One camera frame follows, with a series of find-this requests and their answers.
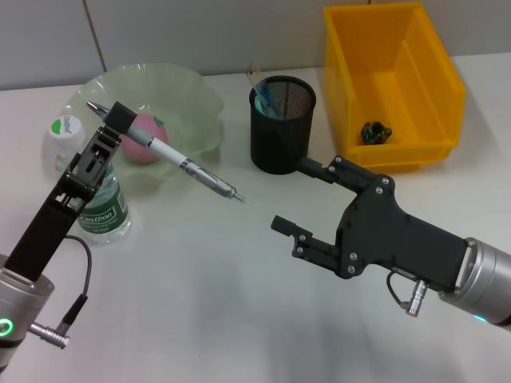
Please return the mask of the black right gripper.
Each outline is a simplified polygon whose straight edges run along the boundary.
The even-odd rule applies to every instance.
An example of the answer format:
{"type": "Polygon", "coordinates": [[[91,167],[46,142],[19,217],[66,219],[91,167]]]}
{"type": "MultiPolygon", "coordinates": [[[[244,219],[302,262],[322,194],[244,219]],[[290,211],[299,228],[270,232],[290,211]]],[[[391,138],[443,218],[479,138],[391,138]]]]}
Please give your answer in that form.
{"type": "Polygon", "coordinates": [[[428,282],[435,291],[451,291],[467,248],[465,239],[403,211],[395,199],[395,182],[375,175],[341,156],[327,166],[304,157],[297,171],[328,184],[338,184],[357,195],[326,243],[310,231],[278,215],[271,229],[294,239],[292,256],[349,277],[365,267],[394,268],[412,279],[428,282]]]}

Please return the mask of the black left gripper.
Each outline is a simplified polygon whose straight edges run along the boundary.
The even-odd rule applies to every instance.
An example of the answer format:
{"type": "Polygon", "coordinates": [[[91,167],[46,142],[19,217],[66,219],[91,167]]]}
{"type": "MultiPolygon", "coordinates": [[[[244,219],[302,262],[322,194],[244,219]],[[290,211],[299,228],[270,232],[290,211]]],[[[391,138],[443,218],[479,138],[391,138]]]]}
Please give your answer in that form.
{"type": "Polygon", "coordinates": [[[85,205],[101,187],[121,137],[137,116],[120,102],[111,108],[92,101],[86,104],[101,118],[102,126],[82,153],[73,158],[5,263],[7,270],[29,281],[39,279],[85,205]]]}

